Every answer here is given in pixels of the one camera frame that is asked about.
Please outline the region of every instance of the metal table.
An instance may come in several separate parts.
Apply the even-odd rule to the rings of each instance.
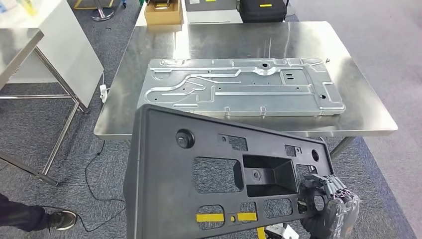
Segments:
[[[38,28],[0,28],[0,90],[9,81],[9,78],[15,74],[19,69],[19,66],[24,62],[31,52],[34,52],[40,60],[44,63],[51,74],[57,79],[60,86],[66,92],[66,94],[60,95],[14,95],[5,96],[1,95],[0,100],[19,100],[19,99],[72,99],[75,104],[69,117],[66,120],[65,125],[57,139],[56,144],[44,166],[42,172],[29,167],[21,161],[11,158],[10,156],[0,152],[0,160],[13,165],[33,176],[43,180],[49,184],[57,185],[58,182],[47,176],[50,171],[50,167],[53,164],[54,158],[62,144],[62,141],[69,129],[70,123],[72,122],[76,111],[86,113],[88,109],[78,99],[73,90],[61,77],[60,73],[54,68],[50,61],[44,56],[41,50],[37,47],[38,42],[43,38],[44,34]]]
[[[305,137],[344,137],[336,157],[356,136],[384,136],[397,125],[328,22],[207,24],[136,27],[94,134],[130,140],[136,104],[153,58],[319,58],[340,91],[346,111],[321,117],[230,117],[229,120]]]

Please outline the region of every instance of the person's leg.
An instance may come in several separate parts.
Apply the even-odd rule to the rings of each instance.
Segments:
[[[66,230],[75,223],[76,215],[74,213],[47,214],[40,206],[11,202],[0,193],[0,226],[12,226],[30,232],[50,227]]]

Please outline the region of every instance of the sneaker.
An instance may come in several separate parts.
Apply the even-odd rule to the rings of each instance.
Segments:
[[[76,224],[76,214],[69,211],[62,211],[50,214],[48,217],[48,226],[56,230],[67,230]]]

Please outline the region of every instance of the black pants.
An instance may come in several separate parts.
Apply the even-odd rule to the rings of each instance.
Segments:
[[[11,202],[0,193],[0,226],[17,227],[26,232],[48,227],[48,214],[40,206]]]

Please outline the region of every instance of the black cable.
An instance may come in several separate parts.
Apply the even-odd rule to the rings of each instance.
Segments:
[[[89,192],[90,192],[90,194],[91,194],[91,196],[95,199],[95,200],[97,200],[97,201],[100,201],[100,202],[112,202],[112,201],[118,201],[118,202],[123,202],[123,203],[125,203],[125,206],[123,207],[123,209],[122,210],[120,210],[118,213],[116,213],[116,215],[114,215],[114,216],[112,216],[110,219],[108,219],[107,221],[105,221],[105,222],[103,222],[103,223],[101,223],[99,226],[97,226],[96,228],[94,228],[94,229],[92,229],[92,230],[88,230],[87,229],[87,227],[85,226],[85,223],[84,223],[84,221],[82,220],[82,218],[81,218],[81,216],[79,216],[79,214],[77,214],[76,212],[73,212],[73,211],[71,211],[71,210],[69,210],[69,209],[65,209],[65,208],[59,208],[59,207],[52,207],[52,206],[41,206],[41,207],[43,207],[43,208],[54,208],[54,209],[60,209],[60,210],[63,210],[63,211],[69,211],[69,212],[72,212],[72,213],[74,213],[74,214],[76,214],[76,216],[81,220],[81,223],[82,223],[82,226],[84,227],[84,229],[85,229],[85,231],[86,232],[88,232],[88,233],[90,233],[90,232],[93,232],[93,231],[95,231],[95,230],[97,230],[98,228],[100,228],[100,227],[102,227],[103,225],[105,225],[106,223],[108,223],[108,222],[110,222],[111,220],[113,220],[114,218],[116,218],[120,213],[122,213],[125,209],[126,209],[126,202],[124,201],[124,200],[122,200],[122,199],[100,199],[100,198],[97,198],[95,195],[94,195],[94,193],[92,192],[92,190],[91,190],[91,187],[90,187],[90,184],[88,183],[88,177],[87,177],[87,169],[88,169],[88,167],[90,166],[90,164],[98,157],[98,156],[100,156],[100,154],[103,152],[103,149],[104,149],[104,145],[106,144],[106,141],[103,141],[103,146],[101,147],[101,150],[96,154],[96,156],[93,158],[93,159],[91,159],[91,161],[88,163],[88,165],[86,165],[86,167],[85,167],[85,183],[87,184],[87,186],[88,186],[88,190],[89,190]]]

